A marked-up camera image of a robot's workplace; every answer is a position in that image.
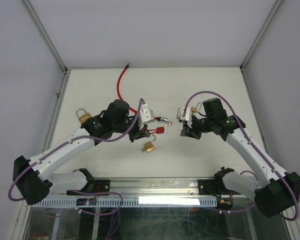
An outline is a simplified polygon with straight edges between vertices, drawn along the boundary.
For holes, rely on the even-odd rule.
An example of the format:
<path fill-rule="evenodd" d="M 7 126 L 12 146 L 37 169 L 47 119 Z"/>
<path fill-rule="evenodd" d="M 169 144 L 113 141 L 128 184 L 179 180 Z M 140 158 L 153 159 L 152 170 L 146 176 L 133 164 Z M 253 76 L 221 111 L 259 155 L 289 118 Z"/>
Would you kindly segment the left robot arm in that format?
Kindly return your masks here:
<path fill-rule="evenodd" d="M 72 173 L 55 173 L 57 169 L 77 155 L 99 145 L 112 143 L 128 136 L 131 142 L 148 138 L 148 123 L 155 120 L 148 103 L 140 99 L 135 115 L 129 115 L 130 106 L 124 100 L 116 99 L 98 115 L 87 116 L 65 142 L 38 155 L 14 160 L 12 185 L 8 198 L 15 202 L 12 190 L 17 187 L 21 200 L 35 205 L 53 192 L 81 191 L 90 194 L 95 188 L 93 176 L 80 169 Z"/>

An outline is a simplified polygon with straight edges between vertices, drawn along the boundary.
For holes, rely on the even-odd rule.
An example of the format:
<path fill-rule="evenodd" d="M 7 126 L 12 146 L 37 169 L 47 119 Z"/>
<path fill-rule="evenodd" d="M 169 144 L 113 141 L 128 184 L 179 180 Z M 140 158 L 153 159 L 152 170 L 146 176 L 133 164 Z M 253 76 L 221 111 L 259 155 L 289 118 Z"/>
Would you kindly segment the red thin-cable padlock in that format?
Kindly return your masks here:
<path fill-rule="evenodd" d="M 159 126 L 154 129 L 148 129 L 147 130 L 151 135 L 153 134 L 163 134 L 165 132 L 165 127 L 164 126 Z"/>

